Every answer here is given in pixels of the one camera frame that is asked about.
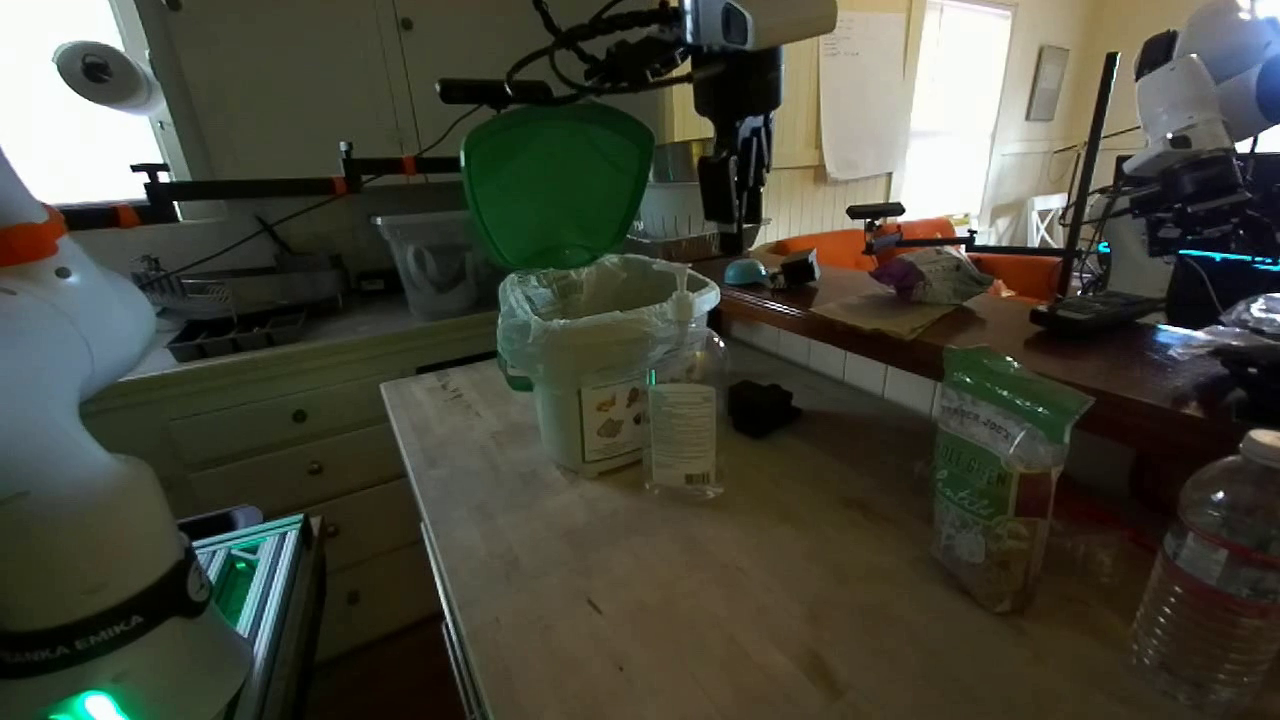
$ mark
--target plastic bag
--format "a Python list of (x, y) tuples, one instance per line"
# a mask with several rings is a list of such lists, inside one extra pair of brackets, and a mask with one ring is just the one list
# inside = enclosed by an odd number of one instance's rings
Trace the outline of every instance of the plastic bag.
[(976, 604), (1022, 613), (1042, 568), (1056, 477), (1091, 399), (988, 350), (949, 350), (943, 364), (934, 561)]
[(511, 390), (635, 381), (683, 342), (687, 308), (709, 317), (721, 290), (687, 266), (598, 258), (589, 270), (511, 271), (499, 284), (494, 352)]

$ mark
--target cabinet door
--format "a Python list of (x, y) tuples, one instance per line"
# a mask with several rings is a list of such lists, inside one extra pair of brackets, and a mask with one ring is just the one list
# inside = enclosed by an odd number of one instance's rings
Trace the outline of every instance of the cabinet door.
[(356, 154), (402, 154), (402, 93), (383, 53), (383, 6), (358, 0), (179, 0), (161, 11), (185, 104), (203, 139), (201, 178), (338, 178)]
[[(411, 93), (411, 118), (421, 143), (432, 143), (455, 118), (469, 108), (447, 108), (434, 99), (438, 76), (461, 80), (504, 80), (507, 67), (551, 46), (534, 7), (529, 0), (469, 0), (469, 6), (434, 6), (434, 0), (390, 0), (396, 7), (396, 46), (402, 53), (402, 80)], [(581, 25), (602, 7), (602, 0), (546, 0), (555, 25)], [(546, 80), (546, 66), (532, 66), (519, 80)], [(606, 104), (639, 118), (661, 139), (668, 136), (668, 93), (635, 93), (613, 95)], [(492, 112), (469, 118), (434, 154), (455, 154), (464, 131), (487, 122)]]

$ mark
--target kitchen cabinet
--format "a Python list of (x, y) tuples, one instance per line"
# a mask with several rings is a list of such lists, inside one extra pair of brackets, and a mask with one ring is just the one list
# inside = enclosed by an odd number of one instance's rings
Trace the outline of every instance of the kitchen cabinet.
[[(575, 25), (598, 6), (551, 0), (551, 11)], [(161, 131), (189, 136), (190, 174), (217, 179), (337, 178), (338, 139), (358, 156), (421, 154), (469, 112), (434, 99), (438, 76), (504, 80), (546, 46), (529, 0), (167, 0), (134, 11), (174, 124)], [(673, 136), (668, 93), (616, 104)], [(487, 118), (472, 112), (432, 154), (455, 154)]]
[(434, 613), (378, 384), (492, 352), (492, 313), (118, 381), (85, 424), (149, 460), (174, 517), (257, 504), (323, 522), (320, 661)]

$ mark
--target bottle cap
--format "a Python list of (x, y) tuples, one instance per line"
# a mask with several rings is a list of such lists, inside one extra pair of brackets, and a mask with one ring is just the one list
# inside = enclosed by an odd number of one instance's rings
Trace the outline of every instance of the bottle cap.
[(1250, 433), (1239, 442), (1239, 455), (1243, 455), (1243, 460), (1254, 460), (1254, 464), (1266, 464), (1266, 467), (1280, 467), (1280, 433), (1270, 433), (1270, 428), (1250, 428)]

